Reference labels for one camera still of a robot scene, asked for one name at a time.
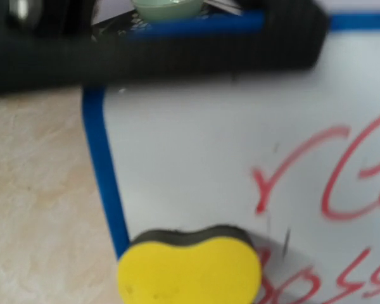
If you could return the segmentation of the black patterned square plate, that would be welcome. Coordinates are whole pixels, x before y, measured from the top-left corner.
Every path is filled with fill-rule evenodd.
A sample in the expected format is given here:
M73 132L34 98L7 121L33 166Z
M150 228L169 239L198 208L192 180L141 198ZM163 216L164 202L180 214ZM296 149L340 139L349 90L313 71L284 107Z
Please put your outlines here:
M136 10L128 11L108 20L96 23L92 26L92 38L99 39L105 35L127 35L133 32L143 32L151 28Z

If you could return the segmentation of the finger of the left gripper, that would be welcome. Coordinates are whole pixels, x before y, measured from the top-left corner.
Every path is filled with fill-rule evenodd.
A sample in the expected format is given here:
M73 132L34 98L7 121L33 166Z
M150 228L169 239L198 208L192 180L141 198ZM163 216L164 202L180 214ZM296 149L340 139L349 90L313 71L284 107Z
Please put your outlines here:
M330 27L315 1L252 1L242 15L93 32L94 1L0 1L0 94L211 73L312 68Z

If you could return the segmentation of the blue framed whiteboard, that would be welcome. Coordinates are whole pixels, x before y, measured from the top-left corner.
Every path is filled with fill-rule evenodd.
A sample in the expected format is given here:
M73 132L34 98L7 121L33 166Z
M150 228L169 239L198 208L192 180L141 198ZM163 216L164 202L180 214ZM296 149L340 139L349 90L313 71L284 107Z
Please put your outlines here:
M85 89L117 260L150 230L244 230L252 303L380 303L380 12L331 19L305 73Z

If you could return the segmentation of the light green bowl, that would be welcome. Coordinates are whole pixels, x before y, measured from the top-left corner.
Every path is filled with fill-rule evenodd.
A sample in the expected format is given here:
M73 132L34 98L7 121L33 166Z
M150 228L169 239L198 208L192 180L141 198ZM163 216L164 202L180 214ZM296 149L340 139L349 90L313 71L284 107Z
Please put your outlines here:
M203 0L135 0L133 6L147 22L192 18L203 7Z

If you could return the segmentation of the yellow whiteboard eraser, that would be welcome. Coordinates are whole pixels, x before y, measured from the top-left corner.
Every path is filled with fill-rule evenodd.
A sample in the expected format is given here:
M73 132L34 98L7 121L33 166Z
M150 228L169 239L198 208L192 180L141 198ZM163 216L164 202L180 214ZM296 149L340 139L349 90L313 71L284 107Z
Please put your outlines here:
M124 303L252 303L262 264L249 235L230 225L138 235L117 267Z

